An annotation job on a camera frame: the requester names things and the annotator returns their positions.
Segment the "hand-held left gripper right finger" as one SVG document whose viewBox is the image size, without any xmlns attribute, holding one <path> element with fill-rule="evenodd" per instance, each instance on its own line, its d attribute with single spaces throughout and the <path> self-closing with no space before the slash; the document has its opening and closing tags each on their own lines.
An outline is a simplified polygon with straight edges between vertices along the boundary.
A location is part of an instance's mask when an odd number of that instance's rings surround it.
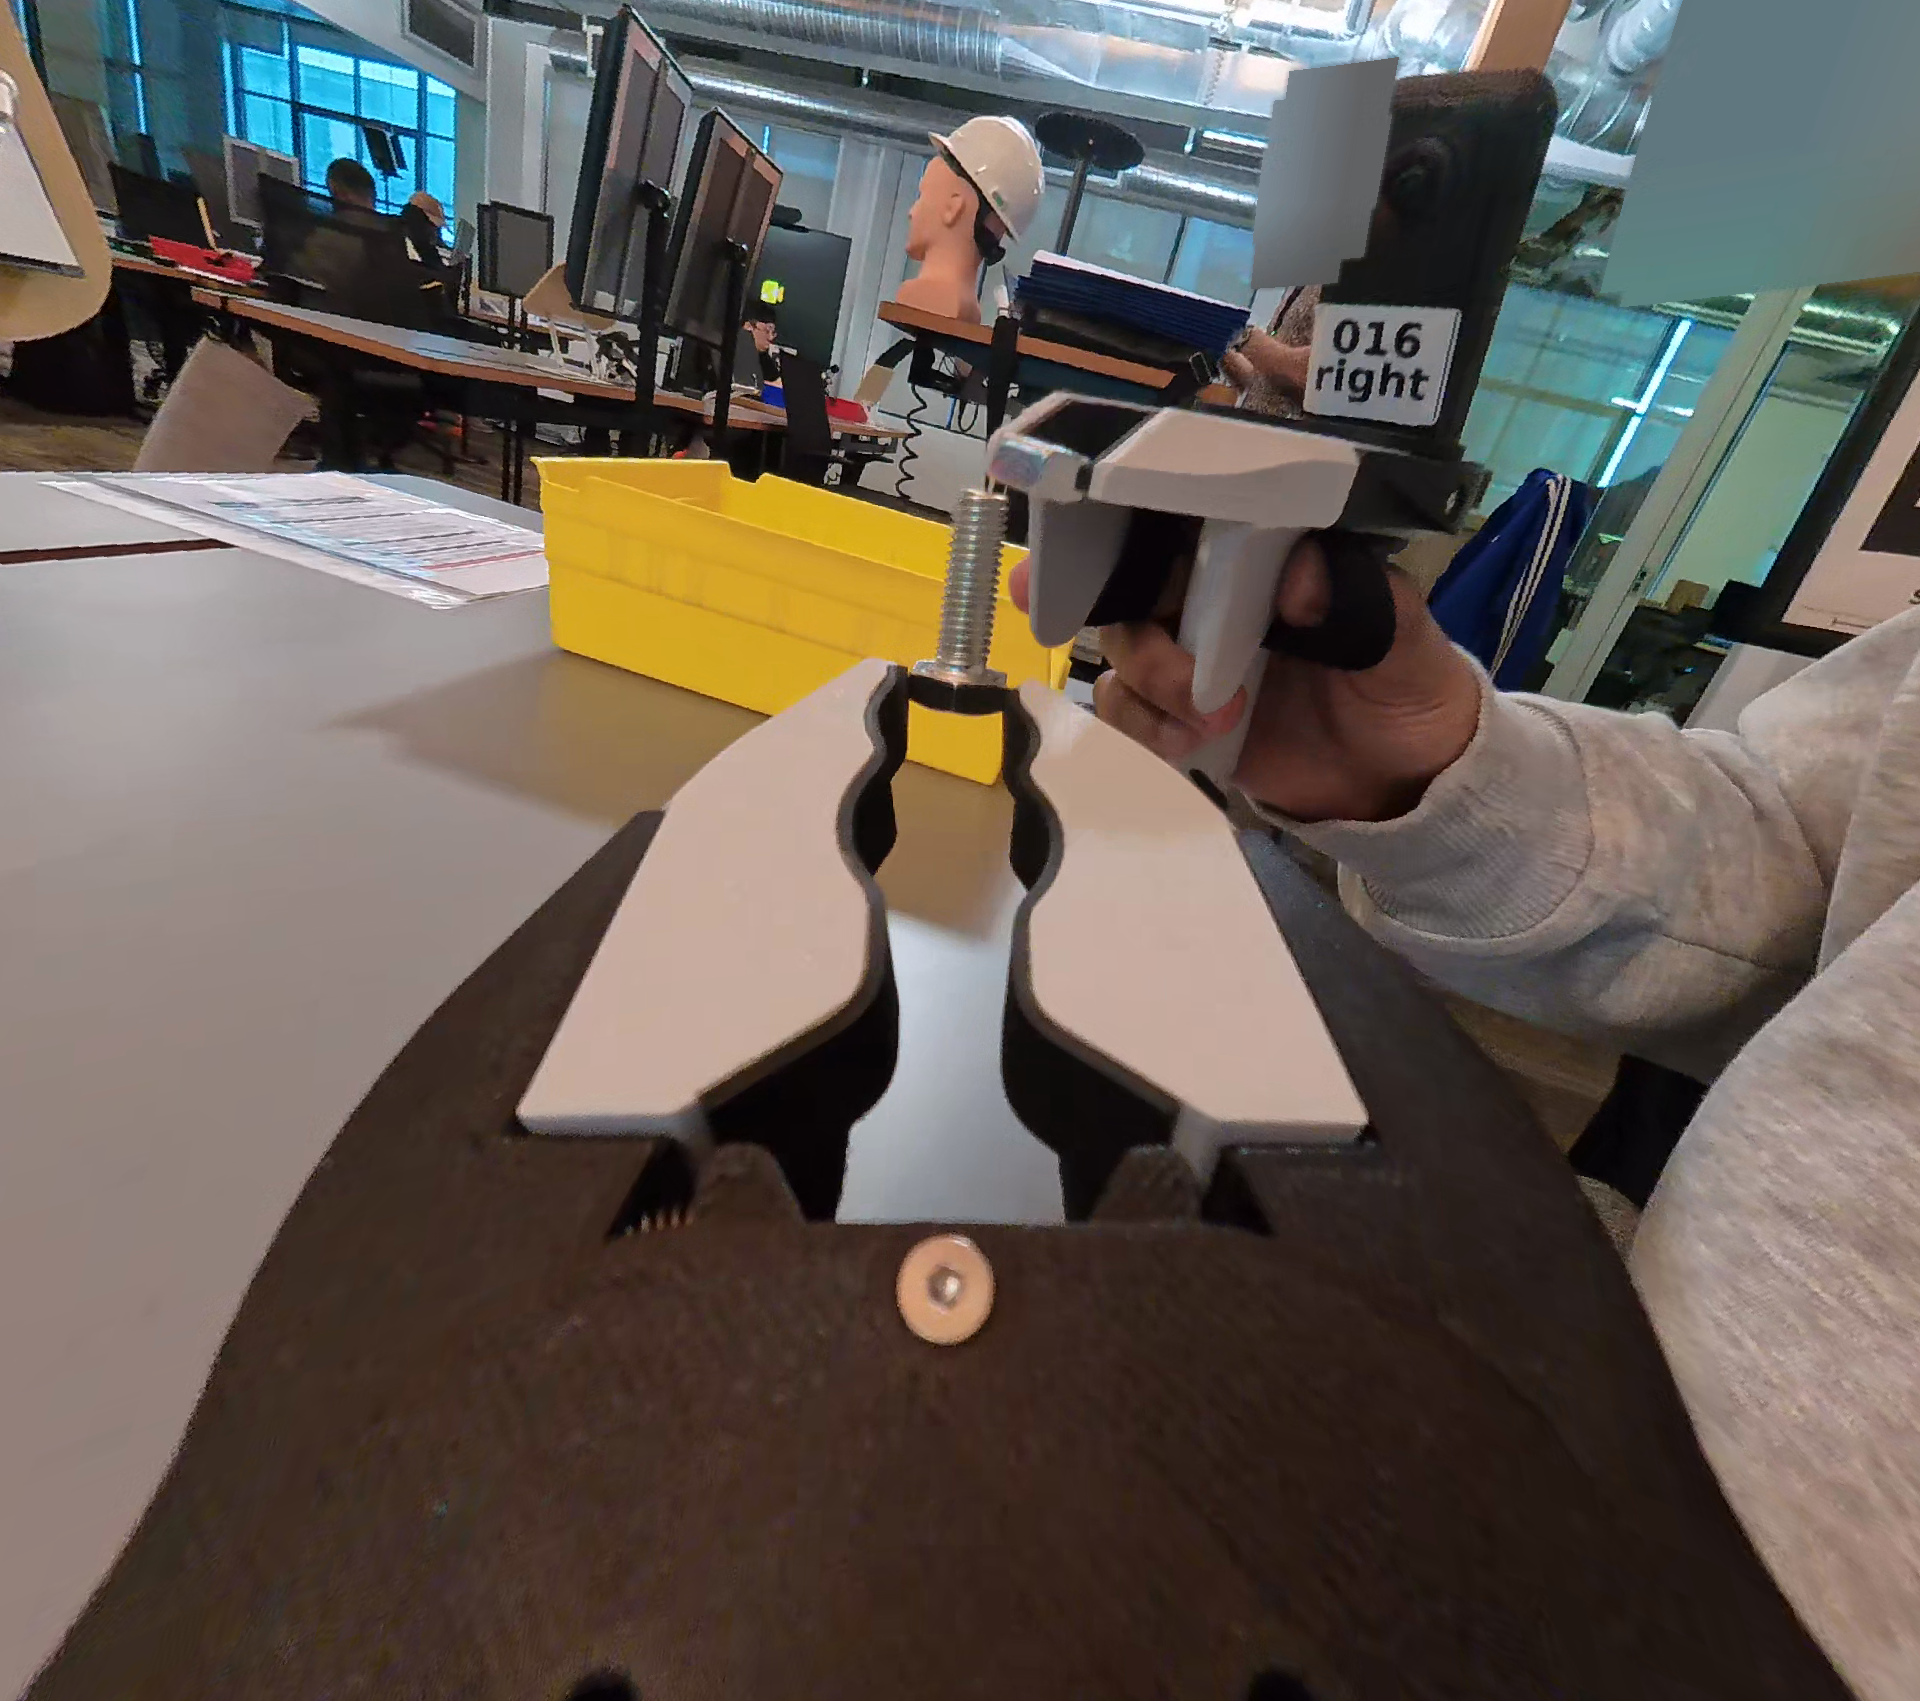
<svg viewBox="0 0 1920 1701">
<path fill-rule="evenodd" d="M 1236 827 L 1158 753 L 1047 683 L 1005 710 L 1005 1098 L 1063 1168 L 1167 1148 L 1355 1148 L 1358 1090 Z"/>
</svg>

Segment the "silver hex bolt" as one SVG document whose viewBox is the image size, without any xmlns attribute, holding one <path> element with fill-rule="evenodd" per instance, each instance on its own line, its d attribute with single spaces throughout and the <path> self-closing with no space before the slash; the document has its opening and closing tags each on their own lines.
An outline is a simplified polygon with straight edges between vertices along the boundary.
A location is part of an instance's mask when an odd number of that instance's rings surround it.
<svg viewBox="0 0 1920 1701">
<path fill-rule="evenodd" d="M 909 665 L 909 698 L 937 711 L 987 718 L 1005 703 L 993 665 L 1005 494 L 963 487 L 948 514 L 937 651 Z"/>
</svg>

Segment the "stack of blue folders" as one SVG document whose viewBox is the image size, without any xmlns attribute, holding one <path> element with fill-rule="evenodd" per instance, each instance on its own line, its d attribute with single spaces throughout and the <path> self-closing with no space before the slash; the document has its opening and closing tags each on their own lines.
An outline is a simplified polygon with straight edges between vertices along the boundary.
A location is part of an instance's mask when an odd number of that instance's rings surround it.
<svg viewBox="0 0 1920 1701">
<path fill-rule="evenodd" d="M 1146 274 L 1104 268 L 1068 250 L 1033 250 L 1009 293 L 1022 309 L 1127 326 L 1201 353 L 1231 350 L 1248 330 L 1248 309 L 1201 298 Z"/>
</svg>

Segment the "grey desk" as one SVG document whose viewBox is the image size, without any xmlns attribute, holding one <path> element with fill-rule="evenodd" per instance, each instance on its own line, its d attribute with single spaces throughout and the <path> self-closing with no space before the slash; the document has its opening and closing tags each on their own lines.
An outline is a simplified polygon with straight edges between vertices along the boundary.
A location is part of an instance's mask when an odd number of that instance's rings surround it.
<svg viewBox="0 0 1920 1701">
<path fill-rule="evenodd" d="M 1070 1502 L 1251 1168 L 1003 1090 L 1009 788 L 903 766 L 840 1221 L 516 1107 L 775 720 L 261 555 L 2 563 L 2 1694 L 1242 1693 Z"/>
</svg>

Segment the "wooden standing desk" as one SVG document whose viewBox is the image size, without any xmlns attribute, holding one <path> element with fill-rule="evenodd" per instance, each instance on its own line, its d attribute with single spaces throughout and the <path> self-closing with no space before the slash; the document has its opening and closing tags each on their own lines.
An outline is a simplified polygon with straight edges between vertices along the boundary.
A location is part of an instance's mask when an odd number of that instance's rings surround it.
<svg viewBox="0 0 1920 1701">
<path fill-rule="evenodd" d="M 1040 341 L 1014 317 L 997 317 L 993 326 L 984 326 L 960 317 L 930 317 L 909 302 L 880 302 L 874 321 L 903 334 L 909 384 L 917 392 L 947 392 L 960 408 L 977 408 L 987 435 L 997 435 L 1009 413 L 1054 392 L 1074 401 L 1158 408 L 1241 407 L 1241 392 L 1231 384 L 1201 384 L 1207 358 L 1187 358 L 1184 366 L 1156 366 L 1063 341 Z"/>
</svg>

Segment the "printed instruction sheet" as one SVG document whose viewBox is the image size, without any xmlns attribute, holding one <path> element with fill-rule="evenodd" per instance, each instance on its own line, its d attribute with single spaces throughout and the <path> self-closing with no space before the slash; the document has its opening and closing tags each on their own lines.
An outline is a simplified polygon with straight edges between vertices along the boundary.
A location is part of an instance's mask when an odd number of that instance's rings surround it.
<svg viewBox="0 0 1920 1701">
<path fill-rule="evenodd" d="M 84 274 L 24 141 L 16 86 L 7 72 L 0 76 L 0 260 L 35 274 Z"/>
</svg>

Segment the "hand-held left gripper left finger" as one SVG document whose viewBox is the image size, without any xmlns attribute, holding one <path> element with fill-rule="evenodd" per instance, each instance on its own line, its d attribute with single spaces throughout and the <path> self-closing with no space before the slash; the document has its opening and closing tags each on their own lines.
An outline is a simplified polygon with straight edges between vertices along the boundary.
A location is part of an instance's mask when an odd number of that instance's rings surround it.
<svg viewBox="0 0 1920 1701">
<path fill-rule="evenodd" d="M 894 1075 L 894 847 L 909 689 L 854 661 L 664 801 L 523 1098 L 534 1138 L 841 1155 Z"/>
</svg>

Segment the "marker poster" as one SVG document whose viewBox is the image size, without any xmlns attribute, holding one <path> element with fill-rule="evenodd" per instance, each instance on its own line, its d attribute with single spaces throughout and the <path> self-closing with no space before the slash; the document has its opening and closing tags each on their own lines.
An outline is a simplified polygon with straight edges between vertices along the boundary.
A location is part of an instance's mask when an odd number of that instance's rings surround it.
<svg viewBox="0 0 1920 1701">
<path fill-rule="evenodd" d="M 1920 384 L 1882 423 L 1854 487 L 1821 535 L 1790 612 L 1802 634 L 1854 637 L 1920 603 Z"/>
</svg>

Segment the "black round-top stand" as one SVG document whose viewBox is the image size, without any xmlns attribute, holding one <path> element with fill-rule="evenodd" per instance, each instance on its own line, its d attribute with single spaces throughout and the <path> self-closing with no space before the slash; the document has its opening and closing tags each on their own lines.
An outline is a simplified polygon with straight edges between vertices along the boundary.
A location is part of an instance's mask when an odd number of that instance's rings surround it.
<svg viewBox="0 0 1920 1701">
<path fill-rule="evenodd" d="M 1033 141 L 1047 160 L 1068 165 L 1068 207 L 1054 250 L 1070 250 L 1090 178 L 1127 178 L 1143 165 L 1143 141 L 1114 119 L 1054 105 L 1033 119 Z"/>
</svg>

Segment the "blue drawstring bag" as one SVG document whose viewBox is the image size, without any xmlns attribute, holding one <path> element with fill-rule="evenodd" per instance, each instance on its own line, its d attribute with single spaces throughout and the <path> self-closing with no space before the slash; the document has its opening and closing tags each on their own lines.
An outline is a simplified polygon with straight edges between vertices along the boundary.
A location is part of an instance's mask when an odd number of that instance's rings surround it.
<svg viewBox="0 0 1920 1701">
<path fill-rule="evenodd" d="M 1587 514 L 1587 483 L 1537 464 L 1435 580 L 1430 619 L 1494 689 L 1537 676 Z"/>
</svg>

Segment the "yellow plastic bin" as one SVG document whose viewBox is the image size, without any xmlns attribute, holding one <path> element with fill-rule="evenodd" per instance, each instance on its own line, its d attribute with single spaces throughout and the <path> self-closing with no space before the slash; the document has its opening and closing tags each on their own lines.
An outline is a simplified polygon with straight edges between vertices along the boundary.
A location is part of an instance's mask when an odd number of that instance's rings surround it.
<svg viewBox="0 0 1920 1701">
<path fill-rule="evenodd" d="M 948 526 L 723 461 L 538 461 L 548 630 L 572 659 L 775 718 L 854 661 L 937 651 Z M 1009 604 L 1005 514 L 987 718 L 909 698 L 903 766 L 997 782 L 1022 683 L 1068 698 L 1068 637 Z"/>
</svg>

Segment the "mannequin head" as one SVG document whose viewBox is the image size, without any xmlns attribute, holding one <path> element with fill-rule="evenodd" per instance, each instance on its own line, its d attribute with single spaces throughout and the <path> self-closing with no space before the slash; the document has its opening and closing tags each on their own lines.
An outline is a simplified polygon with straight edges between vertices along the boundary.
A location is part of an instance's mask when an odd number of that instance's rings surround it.
<svg viewBox="0 0 1920 1701">
<path fill-rule="evenodd" d="M 903 222 L 909 274 L 898 302 L 926 317 L 977 321 L 984 268 L 1003 258 L 1005 222 L 977 188 L 937 148 Z"/>
</svg>

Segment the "grey chair back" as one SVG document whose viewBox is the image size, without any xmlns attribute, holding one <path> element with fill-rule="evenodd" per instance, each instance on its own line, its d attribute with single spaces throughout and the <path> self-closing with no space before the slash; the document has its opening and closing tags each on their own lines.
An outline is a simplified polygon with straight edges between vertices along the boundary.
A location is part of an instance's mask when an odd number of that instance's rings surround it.
<svg viewBox="0 0 1920 1701">
<path fill-rule="evenodd" d="M 148 419 L 129 470 L 267 473 L 308 419 L 318 419 L 318 398 L 280 384 L 254 353 L 202 334 Z"/>
</svg>

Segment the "long wooden office desk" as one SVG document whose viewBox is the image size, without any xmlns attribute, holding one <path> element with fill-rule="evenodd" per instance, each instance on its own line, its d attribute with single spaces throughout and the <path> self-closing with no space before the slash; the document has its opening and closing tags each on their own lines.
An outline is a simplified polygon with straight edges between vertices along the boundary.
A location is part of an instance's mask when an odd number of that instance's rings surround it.
<svg viewBox="0 0 1920 1701">
<path fill-rule="evenodd" d="M 311 345 L 344 350 L 352 358 L 373 358 L 384 366 L 403 373 L 432 373 L 432 377 L 457 377 L 457 384 L 481 384 L 481 387 L 510 387 L 532 392 L 538 401 L 598 401 L 603 407 L 635 407 L 636 392 L 626 384 L 593 377 L 586 366 L 572 366 L 555 353 L 523 353 L 510 345 L 481 345 L 481 341 L 453 341 L 432 330 L 403 330 L 403 326 L 383 326 L 383 321 L 352 321 L 337 313 L 311 313 L 311 309 L 287 309 L 261 298 L 250 282 L 186 268 L 155 260 L 146 250 L 105 250 L 115 274 L 146 274 L 155 282 L 186 288 L 196 309 L 228 317 L 250 330 L 275 330 L 275 334 L 296 334 Z M 657 392 L 657 408 L 710 423 L 712 408 L 703 398 L 685 392 Z M 729 423 L 746 435 L 784 435 L 788 413 L 767 408 L 760 401 L 729 398 Z M 847 442 L 880 442 L 880 455 L 894 455 L 898 442 L 909 442 L 909 423 L 883 423 L 883 419 L 827 419 L 827 440 Z"/>
</svg>

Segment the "small black monitor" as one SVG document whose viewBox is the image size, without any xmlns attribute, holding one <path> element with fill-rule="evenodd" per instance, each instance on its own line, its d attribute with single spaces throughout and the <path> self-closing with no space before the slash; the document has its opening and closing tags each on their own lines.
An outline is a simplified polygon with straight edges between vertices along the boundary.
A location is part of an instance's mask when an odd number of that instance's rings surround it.
<svg viewBox="0 0 1920 1701">
<path fill-rule="evenodd" d="M 523 302 L 555 264 L 555 220 L 545 210 L 481 201 L 477 288 Z"/>
</svg>

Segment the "person's right hand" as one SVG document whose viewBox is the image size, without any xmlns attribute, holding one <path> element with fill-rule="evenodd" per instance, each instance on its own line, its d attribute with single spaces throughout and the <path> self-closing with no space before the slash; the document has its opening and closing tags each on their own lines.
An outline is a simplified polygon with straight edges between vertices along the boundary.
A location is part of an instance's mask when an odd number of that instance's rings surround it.
<svg viewBox="0 0 1920 1701">
<path fill-rule="evenodd" d="M 1093 718 L 1176 771 L 1241 738 L 1223 776 L 1287 822 L 1396 822 L 1474 745 L 1480 682 L 1430 619 L 1423 588 L 1372 559 L 1395 590 L 1395 644 L 1381 665 L 1344 670 L 1298 651 L 1268 651 L 1257 696 L 1197 710 L 1193 659 L 1180 648 L 1184 570 L 1146 619 L 1093 630 L 1104 670 Z"/>
</svg>

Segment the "laminated paper sheet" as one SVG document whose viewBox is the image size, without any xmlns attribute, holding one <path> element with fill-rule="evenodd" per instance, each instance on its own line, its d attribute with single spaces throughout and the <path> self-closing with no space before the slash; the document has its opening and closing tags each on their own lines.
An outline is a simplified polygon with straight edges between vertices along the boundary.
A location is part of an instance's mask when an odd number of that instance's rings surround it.
<svg viewBox="0 0 1920 1701">
<path fill-rule="evenodd" d="M 54 487 L 430 612 L 548 588 L 538 526 L 368 473 L 75 473 Z"/>
</svg>

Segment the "large black monitor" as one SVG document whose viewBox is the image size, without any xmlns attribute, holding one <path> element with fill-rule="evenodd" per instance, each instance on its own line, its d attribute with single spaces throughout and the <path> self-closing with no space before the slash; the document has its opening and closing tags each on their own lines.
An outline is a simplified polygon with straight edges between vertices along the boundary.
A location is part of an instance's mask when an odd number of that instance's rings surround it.
<svg viewBox="0 0 1920 1701">
<path fill-rule="evenodd" d="M 664 44 L 620 4 L 593 62 L 586 136 L 564 240 L 564 293 L 586 317 L 647 321 L 657 245 L 694 87 Z"/>
<path fill-rule="evenodd" d="M 663 330 L 728 350 L 760 260 L 784 167 L 728 112 L 699 117 L 664 240 Z"/>
</svg>

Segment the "dark desktop monitor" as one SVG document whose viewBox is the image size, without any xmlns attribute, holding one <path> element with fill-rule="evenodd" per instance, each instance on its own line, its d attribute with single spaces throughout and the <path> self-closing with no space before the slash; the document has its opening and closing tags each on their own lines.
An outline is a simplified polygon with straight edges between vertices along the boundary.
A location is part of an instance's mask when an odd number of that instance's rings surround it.
<svg viewBox="0 0 1920 1701">
<path fill-rule="evenodd" d="M 841 232 L 798 222 L 767 229 L 746 313 L 775 326 L 776 350 L 834 366 L 847 258 L 854 240 Z"/>
</svg>

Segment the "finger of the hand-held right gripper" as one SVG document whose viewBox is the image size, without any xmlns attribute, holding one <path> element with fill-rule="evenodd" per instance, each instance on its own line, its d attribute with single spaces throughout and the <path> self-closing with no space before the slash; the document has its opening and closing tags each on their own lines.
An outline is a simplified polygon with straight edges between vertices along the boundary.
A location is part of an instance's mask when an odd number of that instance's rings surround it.
<svg viewBox="0 0 1920 1701">
<path fill-rule="evenodd" d="M 1333 526 L 1358 450 L 1336 440 L 1214 408 L 1156 408 L 1090 461 L 1083 497 L 1257 531 Z"/>
<path fill-rule="evenodd" d="M 987 440 L 987 478 L 1025 497 L 1080 497 L 1093 461 L 1146 419 L 1156 407 L 1047 392 Z"/>
</svg>

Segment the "person's right forearm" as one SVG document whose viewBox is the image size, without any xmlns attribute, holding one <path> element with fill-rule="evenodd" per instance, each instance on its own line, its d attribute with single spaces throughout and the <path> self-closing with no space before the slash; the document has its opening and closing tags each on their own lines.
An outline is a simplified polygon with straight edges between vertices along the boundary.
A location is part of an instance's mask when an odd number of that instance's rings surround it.
<svg viewBox="0 0 1920 1701">
<path fill-rule="evenodd" d="M 1906 612 L 1735 729 L 1480 689 L 1406 816 L 1271 816 L 1460 999 L 1695 1083 L 1914 1090 L 1914 651 Z"/>
</svg>

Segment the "white hard hat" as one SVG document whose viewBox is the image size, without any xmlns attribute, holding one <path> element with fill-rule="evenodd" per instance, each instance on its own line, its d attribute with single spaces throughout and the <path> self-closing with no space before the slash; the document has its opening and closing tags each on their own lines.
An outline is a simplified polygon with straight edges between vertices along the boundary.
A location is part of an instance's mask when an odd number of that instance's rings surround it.
<svg viewBox="0 0 1920 1701">
<path fill-rule="evenodd" d="M 1025 236 L 1043 207 L 1043 148 L 1022 117 L 970 117 L 926 145 L 975 188 L 1003 236 Z"/>
</svg>

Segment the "wooden instruction board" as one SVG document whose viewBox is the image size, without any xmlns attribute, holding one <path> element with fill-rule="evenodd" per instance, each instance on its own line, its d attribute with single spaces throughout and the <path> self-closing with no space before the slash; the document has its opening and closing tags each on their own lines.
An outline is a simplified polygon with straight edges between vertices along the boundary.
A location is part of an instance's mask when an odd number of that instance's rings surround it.
<svg viewBox="0 0 1920 1701">
<path fill-rule="evenodd" d="M 16 86 L 24 141 L 35 160 L 54 220 L 84 264 L 80 281 L 0 264 L 0 341 L 54 341 L 96 317 L 112 282 L 112 258 L 84 174 L 66 145 L 66 131 L 35 79 L 29 44 L 13 28 L 7 0 L 0 4 L 0 72 L 7 72 Z"/>
</svg>

